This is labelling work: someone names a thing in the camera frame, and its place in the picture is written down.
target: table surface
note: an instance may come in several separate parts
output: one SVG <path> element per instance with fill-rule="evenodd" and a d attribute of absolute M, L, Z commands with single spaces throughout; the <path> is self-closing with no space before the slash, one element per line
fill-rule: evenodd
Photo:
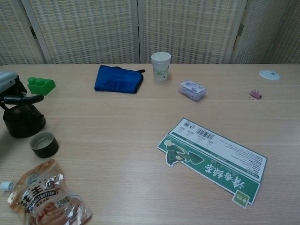
<path fill-rule="evenodd" d="M 69 189 L 90 207 L 89 225 L 299 224 L 300 65 L 172 64 L 165 82 L 150 64 L 137 94 L 95 92 L 99 65 L 6 65 L 24 85 L 30 76 L 57 87 L 35 104 L 60 149 L 53 156 Z M 262 69 L 281 74 L 270 81 Z M 184 79 L 208 89 L 193 102 L 177 92 Z M 249 99 L 251 90 L 262 94 Z M 233 195 L 182 164 L 169 167 L 157 144 L 182 119 L 190 119 L 268 158 L 253 205 L 243 209 Z M 0 181 L 45 161 L 30 138 L 10 137 L 0 120 Z M 21 224 L 0 193 L 2 225 Z"/>

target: blue fabric bag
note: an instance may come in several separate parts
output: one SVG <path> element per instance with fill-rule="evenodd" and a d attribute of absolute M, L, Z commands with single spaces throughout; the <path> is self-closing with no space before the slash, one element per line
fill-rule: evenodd
<path fill-rule="evenodd" d="M 101 65 L 95 82 L 95 90 L 136 93 L 141 86 L 145 70 L 128 70 Z"/>

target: green and white cardboard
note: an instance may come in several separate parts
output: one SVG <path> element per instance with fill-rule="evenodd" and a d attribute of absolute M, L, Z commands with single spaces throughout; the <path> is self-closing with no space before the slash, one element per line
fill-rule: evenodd
<path fill-rule="evenodd" d="M 169 166 L 183 163 L 252 204 L 261 184 L 267 158 L 190 120 L 182 119 L 157 146 Z"/>

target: printed barcode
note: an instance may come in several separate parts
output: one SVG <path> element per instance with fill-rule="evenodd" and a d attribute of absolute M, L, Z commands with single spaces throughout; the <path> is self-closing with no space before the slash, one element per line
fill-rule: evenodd
<path fill-rule="evenodd" d="M 190 123 L 185 122 L 183 125 L 186 126 L 186 127 L 188 127 L 190 125 Z"/>
<path fill-rule="evenodd" d="M 207 132 L 207 131 L 205 131 L 205 130 L 202 130 L 201 128 L 199 128 L 199 129 L 196 131 L 196 133 L 197 133 L 198 135 L 201 135 L 202 137 L 205 137 L 205 138 L 209 139 L 209 140 L 211 140 L 211 139 L 214 137 L 214 135 L 213 135 L 212 133 L 209 133 L 209 132 Z"/>

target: small plastic box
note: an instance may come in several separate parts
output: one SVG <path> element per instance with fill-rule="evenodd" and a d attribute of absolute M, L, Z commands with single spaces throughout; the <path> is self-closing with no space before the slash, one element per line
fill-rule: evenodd
<path fill-rule="evenodd" d="M 206 94 L 206 88 L 192 80 L 184 80 L 180 85 L 178 92 L 190 98 L 193 101 L 198 101 Z"/>

